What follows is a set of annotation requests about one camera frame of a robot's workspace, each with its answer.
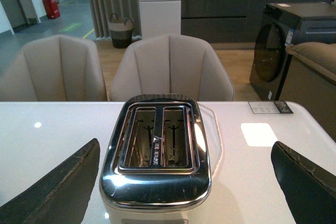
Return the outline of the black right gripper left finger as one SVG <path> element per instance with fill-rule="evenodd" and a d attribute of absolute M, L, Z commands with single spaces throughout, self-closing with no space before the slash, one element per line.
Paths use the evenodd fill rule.
<path fill-rule="evenodd" d="M 96 138 L 1 206 L 1 223 L 81 223 L 100 162 Z"/>

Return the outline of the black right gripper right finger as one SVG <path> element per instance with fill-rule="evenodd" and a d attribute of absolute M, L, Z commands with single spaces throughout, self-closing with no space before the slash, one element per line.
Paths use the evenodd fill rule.
<path fill-rule="evenodd" d="M 335 223 L 335 175 L 280 141 L 271 162 L 296 223 Z"/>

